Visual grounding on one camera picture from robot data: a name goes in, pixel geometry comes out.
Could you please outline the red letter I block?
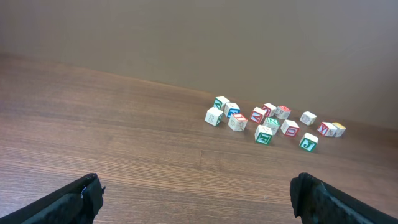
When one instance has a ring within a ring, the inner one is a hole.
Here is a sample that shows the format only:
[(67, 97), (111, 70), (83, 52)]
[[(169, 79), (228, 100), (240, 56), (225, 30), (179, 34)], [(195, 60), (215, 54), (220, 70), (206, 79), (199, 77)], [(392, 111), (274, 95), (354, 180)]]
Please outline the red letter I block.
[(247, 125), (248, 119), (244, 117), (242, 114), (232, 114), (228, 121), (228, 126), (233, 131), (244, 131)]

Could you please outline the red letter U block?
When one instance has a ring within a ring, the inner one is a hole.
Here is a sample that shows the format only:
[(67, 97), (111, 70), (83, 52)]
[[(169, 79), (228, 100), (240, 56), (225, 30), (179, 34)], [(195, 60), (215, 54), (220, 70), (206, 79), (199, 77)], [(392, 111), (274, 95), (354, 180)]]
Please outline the red letter U block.
[(282, 131), (283, 135), (285, 135), (285, 136), (295, 137), (298, 134), (300, 127), (298, 126), (298, 124), (295, 121), (286, 119), (282, 123), (280, 130)]

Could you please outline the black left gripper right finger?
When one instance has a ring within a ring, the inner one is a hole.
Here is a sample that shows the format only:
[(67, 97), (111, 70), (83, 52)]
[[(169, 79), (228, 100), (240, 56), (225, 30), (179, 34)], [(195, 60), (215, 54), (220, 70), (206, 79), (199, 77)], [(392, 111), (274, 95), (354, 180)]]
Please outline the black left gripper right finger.
[(302, 172), (290, 182), (295, 217), (312, 223), (397, 223), (397, 219)]

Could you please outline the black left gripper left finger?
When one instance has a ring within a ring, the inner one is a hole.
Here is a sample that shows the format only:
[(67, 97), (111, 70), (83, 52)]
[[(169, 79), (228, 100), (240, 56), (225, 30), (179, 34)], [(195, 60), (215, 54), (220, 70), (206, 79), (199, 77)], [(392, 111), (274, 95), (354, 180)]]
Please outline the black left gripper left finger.
[(93, 223), (103, 206), (105, 188), (89, 173), (1, 218), (7, 223)]

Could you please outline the white green picture block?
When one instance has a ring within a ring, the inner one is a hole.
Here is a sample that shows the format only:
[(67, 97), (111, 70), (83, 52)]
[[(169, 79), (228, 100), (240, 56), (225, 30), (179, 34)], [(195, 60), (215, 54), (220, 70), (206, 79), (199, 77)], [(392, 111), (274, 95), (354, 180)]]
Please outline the white green picture block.
[(218, 108), (211, 107), (206, 112), (205, 121), (212, 126), (217, 126), (221, 123), (223, 112)]

